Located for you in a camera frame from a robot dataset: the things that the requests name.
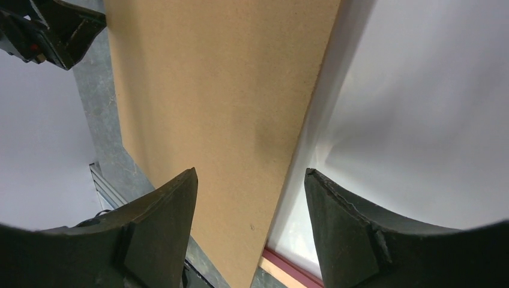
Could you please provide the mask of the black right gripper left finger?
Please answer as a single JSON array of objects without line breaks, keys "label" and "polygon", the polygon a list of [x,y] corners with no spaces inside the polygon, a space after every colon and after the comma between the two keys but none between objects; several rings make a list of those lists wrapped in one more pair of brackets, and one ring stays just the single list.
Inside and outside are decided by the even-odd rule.
[{"label": "black right gripper left finger", "polygon": [[196,206],[191,168],[74,227],[1,226],[2,287],[185,287]]}]

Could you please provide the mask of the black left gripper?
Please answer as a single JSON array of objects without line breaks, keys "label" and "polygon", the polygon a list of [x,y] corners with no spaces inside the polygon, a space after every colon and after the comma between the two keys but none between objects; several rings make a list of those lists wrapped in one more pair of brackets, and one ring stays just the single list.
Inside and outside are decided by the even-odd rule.
[{"label": "black left gripper", "polygon": [[106,15],[65,1],[1,1],[1,49],[70,70],[107,26]]}]

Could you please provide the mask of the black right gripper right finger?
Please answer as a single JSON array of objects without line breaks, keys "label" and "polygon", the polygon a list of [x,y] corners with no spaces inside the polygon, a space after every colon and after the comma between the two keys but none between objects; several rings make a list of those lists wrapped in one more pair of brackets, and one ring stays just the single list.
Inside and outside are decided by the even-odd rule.
[{"label": "black right gripper right finger", "polygon": [[316,169],[304,186],[325,287],[508,286],[508,221],[468,230],[424,223]]}]

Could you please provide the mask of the pink wooden picture frame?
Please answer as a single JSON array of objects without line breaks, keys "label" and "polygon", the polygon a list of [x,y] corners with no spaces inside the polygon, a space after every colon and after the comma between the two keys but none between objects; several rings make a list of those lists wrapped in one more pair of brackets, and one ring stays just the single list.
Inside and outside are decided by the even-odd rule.
[{"label": "pink wooden picture frame", "polygon": [[263,250],[259,267],[286,287],[324,287],[322,280],[318,279],[318,277],[294,265],[269,248]]}]

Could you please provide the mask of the brown backing board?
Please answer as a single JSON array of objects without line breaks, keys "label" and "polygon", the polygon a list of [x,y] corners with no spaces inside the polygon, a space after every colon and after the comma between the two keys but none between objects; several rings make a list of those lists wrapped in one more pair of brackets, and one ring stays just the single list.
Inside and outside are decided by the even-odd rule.
[{"label": "brown backing board", "polygon": [[124,148],[154,187],[194,167],[191,235],[250,287],[339,1],[106,1]]}]

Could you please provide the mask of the coastal landscape photo print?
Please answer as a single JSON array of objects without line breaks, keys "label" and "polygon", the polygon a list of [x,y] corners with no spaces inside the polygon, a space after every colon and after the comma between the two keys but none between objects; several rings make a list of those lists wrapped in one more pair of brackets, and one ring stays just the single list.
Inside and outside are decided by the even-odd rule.
[{"label": "coastal landscape photo print", "polygon": [[320,276],[307,168],[390,211],[508,218],[508,2],[343,1],[267,245]]}]

